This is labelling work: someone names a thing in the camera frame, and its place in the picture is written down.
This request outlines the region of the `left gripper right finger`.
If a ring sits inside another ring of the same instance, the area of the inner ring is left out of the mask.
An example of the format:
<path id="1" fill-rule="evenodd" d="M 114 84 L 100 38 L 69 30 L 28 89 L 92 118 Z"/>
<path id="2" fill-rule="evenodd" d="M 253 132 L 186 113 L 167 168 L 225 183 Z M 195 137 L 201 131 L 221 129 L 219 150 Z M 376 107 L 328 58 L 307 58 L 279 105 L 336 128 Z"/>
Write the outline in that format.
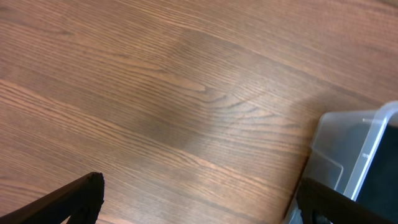
<path id="1" fill-rule="evenodd" d="M 304 224 L 327 221 L 334 224 L 392 224 L 391 221 L 311 178 L 301 180 L 296 201 Z"/>

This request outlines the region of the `clear plastic storage bin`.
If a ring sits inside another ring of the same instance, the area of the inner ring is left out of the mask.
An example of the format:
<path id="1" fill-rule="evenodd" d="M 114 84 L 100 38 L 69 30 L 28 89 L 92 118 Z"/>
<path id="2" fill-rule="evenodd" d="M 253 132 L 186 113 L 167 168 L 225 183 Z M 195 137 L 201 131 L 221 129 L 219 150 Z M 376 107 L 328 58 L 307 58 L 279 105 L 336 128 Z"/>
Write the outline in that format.
<path id="1" fill-rule="evenodd" d="M 388 126 L 397 128 L 395 101 L 378 110 L 324 114 L 300 182 L 311 178 L 358 203 L 358 195 Z M 303 223 L 296 201 L 298 187 L 285 223 Z"/>

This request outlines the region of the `black garment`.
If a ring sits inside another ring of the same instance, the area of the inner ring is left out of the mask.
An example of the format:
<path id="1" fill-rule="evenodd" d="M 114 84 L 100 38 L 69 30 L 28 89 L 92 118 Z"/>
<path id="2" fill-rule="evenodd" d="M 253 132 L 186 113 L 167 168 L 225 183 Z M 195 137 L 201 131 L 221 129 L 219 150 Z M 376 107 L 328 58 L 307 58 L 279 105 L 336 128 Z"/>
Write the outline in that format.
<path id="1" fill-rule="evenodd" d="M 397 128 L 382 136 L 357 202 L 371 212 L 397 223 Z"/>

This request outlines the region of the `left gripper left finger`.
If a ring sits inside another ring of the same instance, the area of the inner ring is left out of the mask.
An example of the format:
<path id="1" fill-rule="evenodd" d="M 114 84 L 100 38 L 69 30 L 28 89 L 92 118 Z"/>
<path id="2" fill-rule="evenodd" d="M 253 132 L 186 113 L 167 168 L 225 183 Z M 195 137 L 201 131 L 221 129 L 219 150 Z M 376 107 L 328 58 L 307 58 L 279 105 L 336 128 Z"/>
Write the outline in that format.
<path id="1" fill-rule="evenodd" d="M 1 223 L 95 224 L 104 202 L 104 177 L 91 172 L 1 217 Z"/>

